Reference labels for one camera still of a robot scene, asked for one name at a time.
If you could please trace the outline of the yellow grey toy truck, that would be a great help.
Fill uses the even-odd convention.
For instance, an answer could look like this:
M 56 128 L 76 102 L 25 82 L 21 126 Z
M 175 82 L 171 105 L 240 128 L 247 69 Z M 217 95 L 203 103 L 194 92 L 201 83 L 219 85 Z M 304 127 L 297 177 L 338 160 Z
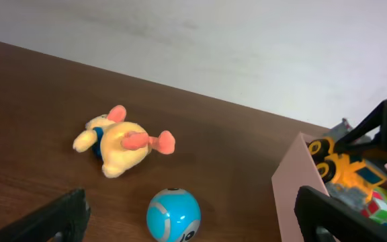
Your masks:
M 352 130 L 344 118 L 307 147 L 329 195 L 359 212 L 371 201 L 374 188 L 387 181 L 387 173 L 358 155 L 334 152 L 335 143 Z

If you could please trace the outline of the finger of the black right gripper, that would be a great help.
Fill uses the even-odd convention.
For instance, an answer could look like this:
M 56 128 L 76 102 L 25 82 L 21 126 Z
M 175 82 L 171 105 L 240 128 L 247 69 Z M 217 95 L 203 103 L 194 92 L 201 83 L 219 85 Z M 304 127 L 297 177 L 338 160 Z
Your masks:
M 348 155 L 384 155 L 385 151 L 380 147 L 384 108 L 385 101 L 382 101 L 359 125 L 335 143 L 333 152 Z M 370 142 L 353 144 L 357 139 L 375 128 L 379 128 L 379 132 Z

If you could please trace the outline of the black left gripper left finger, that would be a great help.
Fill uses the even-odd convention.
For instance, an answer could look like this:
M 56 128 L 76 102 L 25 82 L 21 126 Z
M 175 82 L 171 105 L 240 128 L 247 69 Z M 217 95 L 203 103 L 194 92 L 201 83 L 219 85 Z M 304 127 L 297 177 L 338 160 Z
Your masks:
M 77 188 L 0 229 L 0 242 L 83 240 L 91 216 Z

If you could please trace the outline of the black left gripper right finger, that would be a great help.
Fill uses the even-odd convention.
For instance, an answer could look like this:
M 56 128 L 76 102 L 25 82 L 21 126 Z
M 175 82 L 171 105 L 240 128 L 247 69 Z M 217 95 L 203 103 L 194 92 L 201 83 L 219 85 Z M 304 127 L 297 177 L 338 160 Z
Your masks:
M 310 186 L 298 190 L 294 212 L 305 241 L 387 242 L 387 227 Z

